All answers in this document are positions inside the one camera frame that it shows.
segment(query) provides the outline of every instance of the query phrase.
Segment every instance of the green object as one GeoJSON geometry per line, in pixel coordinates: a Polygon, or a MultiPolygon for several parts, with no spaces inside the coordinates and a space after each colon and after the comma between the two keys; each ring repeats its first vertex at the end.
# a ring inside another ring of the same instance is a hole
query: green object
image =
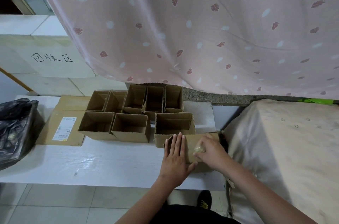
{"type": "Polygon", "coordinates": [[[298,102],[302,103],[316,103],[316,104],[333,104],[333,99],[321,99],[321,98],[303,98],[299,99],[298,102]]]}

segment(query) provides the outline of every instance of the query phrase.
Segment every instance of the left hand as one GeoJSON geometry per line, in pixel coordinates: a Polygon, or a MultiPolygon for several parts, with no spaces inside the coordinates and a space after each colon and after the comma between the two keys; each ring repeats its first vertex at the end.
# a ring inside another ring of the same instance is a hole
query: left hand
{"type": "Polygon", "coordinates": [[[186,137],[180,132],[173,135],[171,149],[168,153],[168,139],[165,142],[164,158],[161,163],[158,179],[164,179],[172,188],[180,186],[188,175],[195,169],[197,162],[186,166],[186,137]]]}

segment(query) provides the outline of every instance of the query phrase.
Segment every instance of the right hand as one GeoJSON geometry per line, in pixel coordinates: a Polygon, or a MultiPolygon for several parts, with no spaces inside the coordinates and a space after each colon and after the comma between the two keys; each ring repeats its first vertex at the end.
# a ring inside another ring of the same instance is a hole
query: right hand
{"type": "Polygon", "coordinates": [[[225,169],[225,163],[232,162],[232,158],[225,152],[225,149],[222,145],[213,139],[210,134],[203,135],[197,146],[204,146],[206,148],[205,153],[193,153],[194,156],[200,158],[205,162],[210,168],[221,172],[225,169]]]}

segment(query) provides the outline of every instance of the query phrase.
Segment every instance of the forearm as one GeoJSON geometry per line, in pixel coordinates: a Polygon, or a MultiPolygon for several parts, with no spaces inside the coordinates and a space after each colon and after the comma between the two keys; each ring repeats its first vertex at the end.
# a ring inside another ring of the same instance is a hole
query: forearm
{"type": "Polygon", "coordinates": [[[149,223],[173,191],[165,179],[158,178],[147,193],[116,224],[149,223]]]}
{"type": "Polygon", "coordinates": [[[267,188],[239,163],[232,159],[224,161],[221,172],[246,196],[265,224],[316,223],[267,188]]]}

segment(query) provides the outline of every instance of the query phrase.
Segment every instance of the cardboard box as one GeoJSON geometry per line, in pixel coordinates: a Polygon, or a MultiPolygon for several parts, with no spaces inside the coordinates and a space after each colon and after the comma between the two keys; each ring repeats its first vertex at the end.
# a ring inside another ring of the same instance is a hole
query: cardboard box
{"type": "Polygon", "coordinates": [[[127,91],[122,112],[127,114],[142,114],[142,106],[146,95],[146,86],[131,84],[127,91]]]}
{"type": "MultiPolygon", "coordinates": [[[[217,132],[210,132],[210,135],[212,135],[213,139],[219,141],[219,135],[217,132]]],[[[201,159],[193,156],[193,153],[195,152],[195,147],[197,146],[198,141],[200,140],[200,138],[203,136],[204,134],[194,134],[194,135],[185,135],[186,137],[186,142],[187,142],[187,146],[186,146],[186,163],[187,165],[190,165],[193,162],[198,162],[195,170],[193,171],[193,173],[201,173],[201,172],[210,172],[213,171],[207,164],[205,164],[204,162],[202,162],[201,159]]],[[[172,144],[172,139],[173,136],[171,136],[168,140],[168,144],[171,145],[172,144]]]]}
{"type": "Polygon", "coordinates": [[[164,88],[147,86],[146,100],[142,112],[155,120],[155,114],[163,112],[164,88]]]}
{"type": "Polygon", "coordinates": [[[182,87],[166,85],[165,93],[165,112],[183,112],[182,87]]]}
{"type": "Polygon", "coordinates": [[[63,95],[49,116],[36,144],[81,146],[84,134],[78,132],[90,97],[63,95]]]}
{"type": "Polygon", "coordinates": [[[109,91],[93,91],[91,99],[87,105],[86,111],[104,111],[109,91]]]}
{"type": "Polygon", "coordinates": [[[127,91],[112,90],[108,94],[105,112],[121,113],[127,91]]]}
{"type": "Polygon", "coordinates": [[[113,112],[85,112],[79,132],[95,140],[117,140],[111,133],[115,113],[113,112]]]}
{"type": "Polygon", "coordinates": [[[155,114],[155,146],[163,148],[166,139],[181,132],[183,135],[195,134],[194,117],[188,112],[155,114]]]}
{"type": "Polygon", "coordinates": [[[116,114],[112,133],[123,142],[148,143],[150,118],[139,114],[116,114]]]}

